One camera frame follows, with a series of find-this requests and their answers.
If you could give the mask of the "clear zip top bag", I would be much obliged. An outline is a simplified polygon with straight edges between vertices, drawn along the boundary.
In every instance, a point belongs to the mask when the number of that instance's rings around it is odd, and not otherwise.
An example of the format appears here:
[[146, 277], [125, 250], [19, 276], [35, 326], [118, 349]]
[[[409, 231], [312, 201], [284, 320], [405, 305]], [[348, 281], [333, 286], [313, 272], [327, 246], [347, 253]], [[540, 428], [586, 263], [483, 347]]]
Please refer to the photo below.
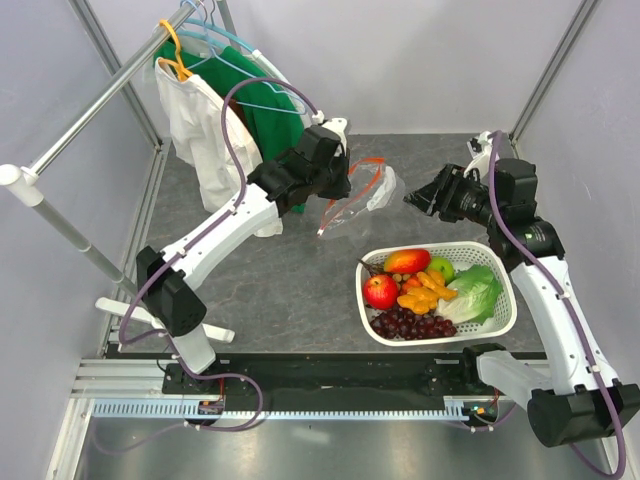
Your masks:
[[321, 240], [346, 238], [356, 242], [371, 232], [373, 218], [402, 201], [405, 183], [382, 157], [356, 161], [348, 170], [351, 192], [325, 207], [316, 235]]

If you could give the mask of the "red yellow mango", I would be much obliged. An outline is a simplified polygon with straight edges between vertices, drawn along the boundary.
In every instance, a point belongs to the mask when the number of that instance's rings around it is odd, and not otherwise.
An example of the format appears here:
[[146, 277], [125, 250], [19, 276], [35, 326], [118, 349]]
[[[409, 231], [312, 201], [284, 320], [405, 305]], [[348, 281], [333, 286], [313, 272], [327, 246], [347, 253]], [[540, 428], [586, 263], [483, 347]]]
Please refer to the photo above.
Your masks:
[[383, 269], [391, 274], [415, 274], [425, 270], [430, 262], [431, 255], [425, 249], [402, 249], [386, 258]]

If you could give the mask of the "brown longan cluster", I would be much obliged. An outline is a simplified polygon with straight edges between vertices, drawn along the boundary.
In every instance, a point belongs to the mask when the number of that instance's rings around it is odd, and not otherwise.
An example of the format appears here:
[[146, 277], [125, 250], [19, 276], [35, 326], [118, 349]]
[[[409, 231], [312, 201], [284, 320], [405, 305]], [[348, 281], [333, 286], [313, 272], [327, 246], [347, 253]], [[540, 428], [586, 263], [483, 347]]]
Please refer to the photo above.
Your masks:
[[365, 262], [364, 260], [359, 260], [359, 264], [369, 273], [370, 276], [387, 275], [390, 276], [396, 283], [406, 282], [411, 277], [410, 274], [386, 272], [383, 268], [383, 265], [380, 263], [372, 264]]

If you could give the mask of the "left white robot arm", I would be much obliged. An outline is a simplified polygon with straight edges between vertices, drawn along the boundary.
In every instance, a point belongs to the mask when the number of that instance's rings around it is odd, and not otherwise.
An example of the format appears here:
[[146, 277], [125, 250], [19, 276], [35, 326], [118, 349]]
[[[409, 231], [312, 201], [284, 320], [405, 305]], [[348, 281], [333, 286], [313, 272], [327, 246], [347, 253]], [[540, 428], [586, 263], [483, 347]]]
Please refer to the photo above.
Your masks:
[[260, 164], [244, 189], [192, 232], [161, 251], [145, 247], [138, 253], [142, 301], [166, 329], [187, 367], [185, 382], [196, 392], [211, 392], [220, 378], [203, 325], [207, 308], [197, 289], [246, 239], [309, 197], [348, 197], [348, 128], [344, 118], [306, 128], [295, 147]]

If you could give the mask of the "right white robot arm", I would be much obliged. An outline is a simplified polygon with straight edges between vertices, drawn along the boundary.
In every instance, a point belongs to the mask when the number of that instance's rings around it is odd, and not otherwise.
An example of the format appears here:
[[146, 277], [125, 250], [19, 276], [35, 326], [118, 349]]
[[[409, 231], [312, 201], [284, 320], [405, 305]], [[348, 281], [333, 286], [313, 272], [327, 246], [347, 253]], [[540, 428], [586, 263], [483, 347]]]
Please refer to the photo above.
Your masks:
[[448, 164], [404, 197], [442, 221], [468, 219], [486, 228], [491, 250], [526, 301], [550, 369], [541, 374], [496, 343], [480, 344], [464, 349], [458, 381], [469, 393], [492, 386], [506, 394], [546, 447], [619, 436], [639, 411], [639, 387], [620, 381], [595, 341], [558, 234], [536, 213], [537, 187], [533, 164], [505, 158], [485, 182]]

